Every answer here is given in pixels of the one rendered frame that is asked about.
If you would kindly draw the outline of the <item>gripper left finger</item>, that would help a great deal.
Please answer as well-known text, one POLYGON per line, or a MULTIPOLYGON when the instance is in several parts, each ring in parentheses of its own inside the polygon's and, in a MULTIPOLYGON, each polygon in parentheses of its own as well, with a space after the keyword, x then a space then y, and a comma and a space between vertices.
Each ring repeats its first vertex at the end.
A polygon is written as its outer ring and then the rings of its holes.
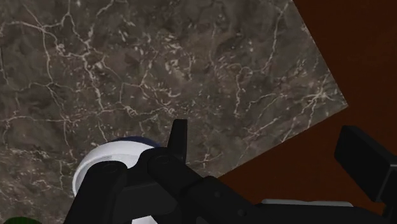
POLYGON ((86 161, 64 224, 256 224, 258 209, 186 164, 187 121, 175 120, 166 147, 144 150, 132 167, 105 156, 86 161))

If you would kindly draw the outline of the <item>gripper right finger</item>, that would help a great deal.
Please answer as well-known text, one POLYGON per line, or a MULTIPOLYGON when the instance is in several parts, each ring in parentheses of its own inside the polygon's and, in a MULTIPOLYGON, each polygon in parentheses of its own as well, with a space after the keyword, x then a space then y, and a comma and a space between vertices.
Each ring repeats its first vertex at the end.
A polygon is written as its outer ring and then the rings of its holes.
POLYGON ((357 126, 344 125, 334 157, 371 201, 386 205, 382 216, 397 224, 397 155, 357 126))

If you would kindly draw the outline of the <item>white cup with blue rim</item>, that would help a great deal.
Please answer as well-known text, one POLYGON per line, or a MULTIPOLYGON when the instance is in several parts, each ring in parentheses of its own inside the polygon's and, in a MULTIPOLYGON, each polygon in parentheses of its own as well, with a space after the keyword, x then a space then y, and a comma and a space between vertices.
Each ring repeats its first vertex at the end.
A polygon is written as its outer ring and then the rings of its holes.
POLYGON ((160 147, 160 145, 141 136, 120 137, 96 146, 83 158, 74 173, 74 195, 77 196, 86 173, 94 164, 104 161, 118 161, 124 163, 127 168, 131 168, 136 165, 142 152, 156 147, 160 147))

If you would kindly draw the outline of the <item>green round object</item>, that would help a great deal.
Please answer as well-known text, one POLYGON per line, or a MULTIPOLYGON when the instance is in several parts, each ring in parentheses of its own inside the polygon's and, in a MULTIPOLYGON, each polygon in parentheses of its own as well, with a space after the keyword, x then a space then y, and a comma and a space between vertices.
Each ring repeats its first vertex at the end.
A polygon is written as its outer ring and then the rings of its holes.
POLYGON ((17 216, 7 219, 3 224, 42 224, 42 223, 32 218, 17 216))

